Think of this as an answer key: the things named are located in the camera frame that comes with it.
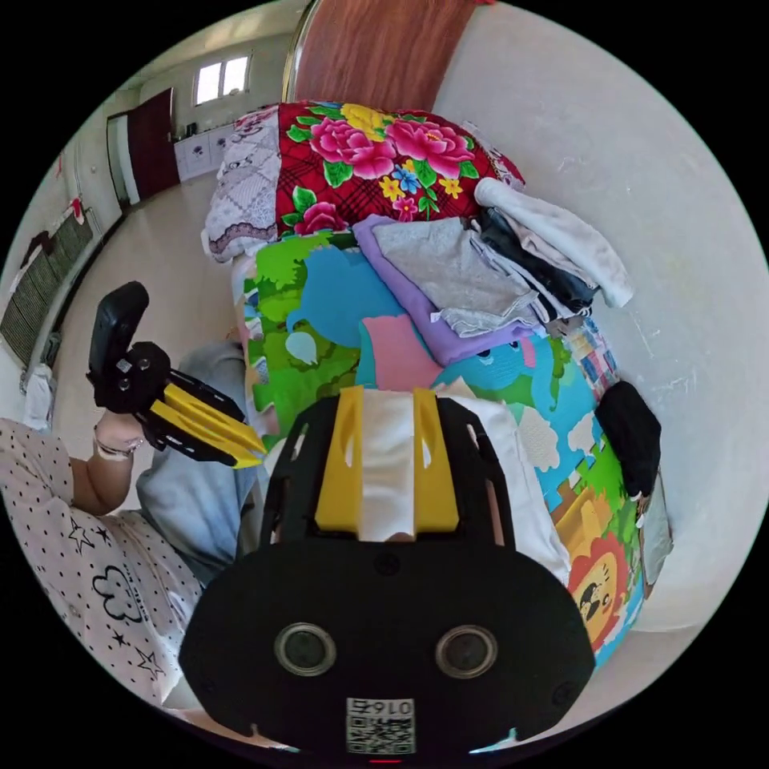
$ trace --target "radiator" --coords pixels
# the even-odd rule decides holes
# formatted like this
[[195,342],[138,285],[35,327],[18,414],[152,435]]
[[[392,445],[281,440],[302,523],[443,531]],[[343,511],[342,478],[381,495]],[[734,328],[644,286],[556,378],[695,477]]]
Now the radiator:
[[24,369],[21,387],[31,370],[40,363],[48,335],[66,301],[69,288],[93,252],[94,230],[91,213],[78,224],[73,214],[67,216],[51,237],[50,256],[40,251],[20,279],[0,321],[0,334],[8,349]]

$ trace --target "black cloth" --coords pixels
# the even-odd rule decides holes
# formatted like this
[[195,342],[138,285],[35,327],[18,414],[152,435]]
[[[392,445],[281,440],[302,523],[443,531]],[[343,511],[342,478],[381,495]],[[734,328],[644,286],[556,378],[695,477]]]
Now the black cloth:
[[618,382],[604,393],[595,417],[622,467],[631,497],[648,497],[660,462],[662,426],[630,382]]
[[30,247],[27,248],[26,254],[24,254],[24,258],[22,259],[22,265],[21,269],[24,269],[26,266],[26,263],[30,260],[30,257],[32,256],[35,248],[40,246],[43,250],[43,252],[50,256],[54,252],[54,244],[51,241],[50,237],[48,236],[48,231],[43,230],[42,232],[39,232],[31,241],[30,241]]
[[[590,288],[584,280],[570,272],[525,251],[505,217],[496,208],[482,208],[478,223],[481,225],[481,240],[487,246],[523,267],[571,312],[581,313],[593,303],[598,286]],[[555,320],[556,317],[557,313],[549,320]]]

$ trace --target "camera lens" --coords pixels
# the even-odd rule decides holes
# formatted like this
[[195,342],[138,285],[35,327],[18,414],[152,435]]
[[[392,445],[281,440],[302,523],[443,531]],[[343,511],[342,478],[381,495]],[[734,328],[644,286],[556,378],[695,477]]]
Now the camera lens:
[[441,671],[451,678],[477,678],[497,659],[497,641],[482,627],[460,625],[438,642],[435,659]]
[[318,625],[298,622],[278,633],[275,640],[278,662],[294,675],[321,675],[336,659],[331,636]]

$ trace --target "wrist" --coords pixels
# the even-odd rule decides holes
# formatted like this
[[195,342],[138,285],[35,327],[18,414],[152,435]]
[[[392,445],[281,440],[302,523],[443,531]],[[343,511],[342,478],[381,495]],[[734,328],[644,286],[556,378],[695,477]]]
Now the wrist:
[[94,442],[103,453],[130,456],[143,442],[141,426],[133,417],[105,412],[94,427]]

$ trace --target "floral blanket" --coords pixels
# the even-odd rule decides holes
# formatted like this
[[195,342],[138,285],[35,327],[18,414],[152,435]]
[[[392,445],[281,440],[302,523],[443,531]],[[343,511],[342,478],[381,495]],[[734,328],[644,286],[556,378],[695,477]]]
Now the floral blanket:
[[524,185],[472,123],[359,104],[273,104],[240,118],[227,139],[203,248],[228,262],[281,235],[341,229],[371,213],[471,215],[484,176]]
[[369,214],[415,219],[478,213],[484,176],[517,168],[467,131],[420,111],[380,112],[360,104],[281,105],[279,236],[341,230]]

